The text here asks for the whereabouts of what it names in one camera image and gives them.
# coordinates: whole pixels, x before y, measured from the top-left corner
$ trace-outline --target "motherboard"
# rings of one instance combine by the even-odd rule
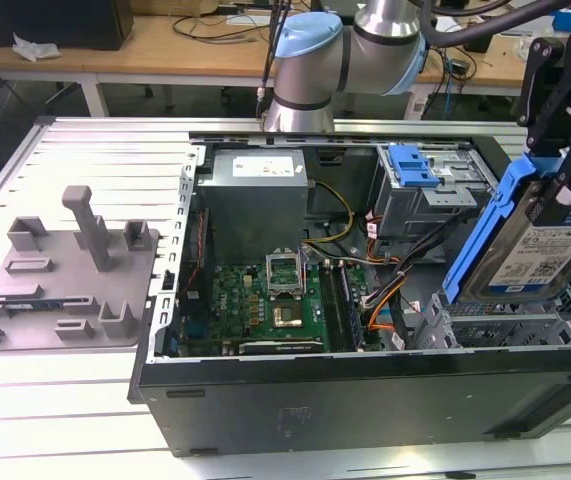
[[[210,314],[184,326],[190,355],[269,355],[375,350],[360,321],[365,271],[343,262],[302,262],[298,253],[256,265],[220,265]]]

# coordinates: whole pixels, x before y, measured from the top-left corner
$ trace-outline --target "white sticker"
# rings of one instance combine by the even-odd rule
[[[234,177],[293,177],[292,157],[236,157]]]
[[[392,343],[398,350],[405,350],[405,342],[396,332],[392,333]]]
[[[449,167],[432,167],[432,173],[437,177],[451,177],[452,171]]]
[[[409,302],[410,308],[406,308],[403,313],[410,314],[410,313],[420,313],[421,312],[421,302],[415,300],[413,302]]]
[[[490,282],[518,293],[527,286],[551,283],[571,260],[571,225],[530,226]]]
[[[34,307],[29,303],[13,303],[7,306],[12,310],[34,310]]]
[[[378,227],[375,223],[368,223],[367,224],[367,236],[376,240],[378,238]]]

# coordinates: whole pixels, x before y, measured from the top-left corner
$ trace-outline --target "expansion slot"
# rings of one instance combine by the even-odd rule
[[[339,352],[356,351],[363,343],[363,334],[345,267],[322,266],[320,285],[330,348]]]

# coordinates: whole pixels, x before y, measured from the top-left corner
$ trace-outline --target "floor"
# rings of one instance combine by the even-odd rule
[[[22,138],[29,131],[35,115],[45,114],[45,101],[55,92],[55,85],[47,82],[11,83],[24,99],[30,110],[16,100],[0,83],[0,169],[10,158]],[[220,88],[174,87],[175,107],[165,109],[160,86],[152,86],[154,96],[146,98],[143,86],[104,85],[104,93],[112,116],[119,117],[253,117],[255,90],[231,88],[230,102],[223,105]],[[452,101],[452,120],[513,121],[511,102],[502,97],[490,97],[483,101],[475,96],[455,96]],[[344,112],[345,96],[333,100],[336,118],[367,118],[400,120],[407,106],[407,95],[399,97],[376,97],[359,95],[355,111]],[[444,116],[445,96],[439,95],[426,115],[428,120],[441,120]],[[87,116],[87,107],[80,90],[59,101],[54,108],[58,116]]]

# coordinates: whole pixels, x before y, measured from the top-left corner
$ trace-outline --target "wooden table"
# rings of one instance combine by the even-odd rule
[[[215,23],[219,18],[207,18]],[[194,33],[216,35],[248,28],[225,23]],[[102,83],[212,85],[257,87],[261,83],[267,44],[257,32],[255,41],[212,45],[177,35],[165,16],[137,16],[130,38],[117,52],[63,48],[59,58],[31,63],[11,48],[0,48],[0,75],[6,80],[76,82],[83,89],[90,114],[107,116]],[[517,95],[525,64],[513,53],[516,40],[496,37],[486,55],[473,54],[478,72],[463,93]],[[462,56],[450,49],[452,57]],[[420,118],[427,97],[441,79],[440,60],[433,53],[413,88],[406,118]]]
[[[518,39],[514,37],[494,36],[487,53],[470,53],[476,61],[477,71],[461,91],[464,95],[518,96],[525,76],[525,62],[515,53]],[[452,59],[471,60],[454,48],[447,49]],[[418,120],[422,117],[429,96],[441,81],[443,63],[440,56],[431,51],[425,63],[423,73],[412,87],[411,97],[405,113],[406,120]]]

